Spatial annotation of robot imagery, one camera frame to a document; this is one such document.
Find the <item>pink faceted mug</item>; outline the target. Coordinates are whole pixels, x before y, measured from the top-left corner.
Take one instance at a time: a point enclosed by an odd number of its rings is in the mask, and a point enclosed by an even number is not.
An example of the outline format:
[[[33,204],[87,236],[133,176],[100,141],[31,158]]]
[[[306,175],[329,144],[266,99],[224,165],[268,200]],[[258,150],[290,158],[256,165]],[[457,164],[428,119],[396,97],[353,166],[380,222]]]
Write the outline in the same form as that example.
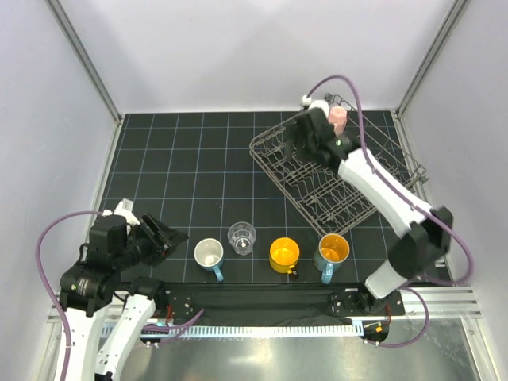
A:
[[[348,112],[341,106],[334,106],[329,111],[328,120],[330,124],[333,124],[335,135],[338,136],[344,131],[348,121]]]

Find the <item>blue floral mug white inside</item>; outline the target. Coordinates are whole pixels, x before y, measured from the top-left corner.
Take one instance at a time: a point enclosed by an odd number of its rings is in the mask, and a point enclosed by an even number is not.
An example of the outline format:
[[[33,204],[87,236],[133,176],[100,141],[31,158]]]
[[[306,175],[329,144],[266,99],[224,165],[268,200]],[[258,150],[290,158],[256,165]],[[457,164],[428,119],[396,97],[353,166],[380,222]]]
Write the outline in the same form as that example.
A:
[[[214,238],[203,239],[194,248],[195,262],[205,271],[214,273],[218,282],[224,281],[221,272],[223,256],[223,246]]]

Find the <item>blue mug orange inside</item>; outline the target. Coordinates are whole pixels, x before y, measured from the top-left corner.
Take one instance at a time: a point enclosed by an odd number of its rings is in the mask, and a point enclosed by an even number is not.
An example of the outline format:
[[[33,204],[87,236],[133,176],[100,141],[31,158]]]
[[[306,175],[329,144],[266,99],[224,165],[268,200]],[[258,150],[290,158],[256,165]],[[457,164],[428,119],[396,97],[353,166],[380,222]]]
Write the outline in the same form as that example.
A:
[[[334,273],[348,259],[350,247],[346,239],[336,233],[324,235],[314,252],[313,263],[321,273],[321,282],[329,284]]]

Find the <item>yellow mug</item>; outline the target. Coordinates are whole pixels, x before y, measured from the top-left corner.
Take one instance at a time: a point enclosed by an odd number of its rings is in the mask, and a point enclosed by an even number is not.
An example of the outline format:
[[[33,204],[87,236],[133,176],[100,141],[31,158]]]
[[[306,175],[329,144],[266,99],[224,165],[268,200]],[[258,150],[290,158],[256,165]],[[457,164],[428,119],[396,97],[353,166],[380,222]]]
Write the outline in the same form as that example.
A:
[[[269,263],[275,272],[297,279],[299,258],[299,246],[291,238],[280,237],[272,242],[269,249]]]

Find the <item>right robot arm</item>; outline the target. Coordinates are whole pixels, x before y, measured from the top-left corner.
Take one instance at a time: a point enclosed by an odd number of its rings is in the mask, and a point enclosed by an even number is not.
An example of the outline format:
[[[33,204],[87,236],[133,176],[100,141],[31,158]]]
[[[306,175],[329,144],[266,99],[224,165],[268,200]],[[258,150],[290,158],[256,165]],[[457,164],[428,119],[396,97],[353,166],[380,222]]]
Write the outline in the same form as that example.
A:
[[[303,110],[286,127],[288,154],[329,169],[355,187],[386,218],[398,236],[387,260],[365,282],[357,304],[377,314],[386,297],[445,256],[450,249],[452,213],[433,208],[404,187],[364,145],[362,137],[337,135],[325,112]]]

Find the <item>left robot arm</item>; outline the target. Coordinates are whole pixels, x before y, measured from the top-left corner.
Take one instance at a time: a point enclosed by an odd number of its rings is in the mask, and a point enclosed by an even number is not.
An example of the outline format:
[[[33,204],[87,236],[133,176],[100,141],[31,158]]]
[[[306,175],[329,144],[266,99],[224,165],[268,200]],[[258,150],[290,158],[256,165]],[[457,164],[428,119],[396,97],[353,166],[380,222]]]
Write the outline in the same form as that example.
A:
[[[149,318],[169,305],[164,283],[139,277],[127,289],[119,321],[104,343],[99,341],[121,274],[138,264],[159,265],[187,234],[130,211],[105,210],[91,226],[79,259],[60,279],[57,310],[63,323],[57,369],[65,380],[118,380]]]

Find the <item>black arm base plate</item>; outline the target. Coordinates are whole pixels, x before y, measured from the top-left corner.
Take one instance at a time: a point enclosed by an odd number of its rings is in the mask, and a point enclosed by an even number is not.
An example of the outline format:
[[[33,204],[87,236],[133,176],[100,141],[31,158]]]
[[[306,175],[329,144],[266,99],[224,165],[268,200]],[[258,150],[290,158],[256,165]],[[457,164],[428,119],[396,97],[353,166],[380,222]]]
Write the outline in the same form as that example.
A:
[[[378,300],[360,283],[166,283],[177,322],[203,310],[200,325],[335,325],[403,316],[401,293]]]

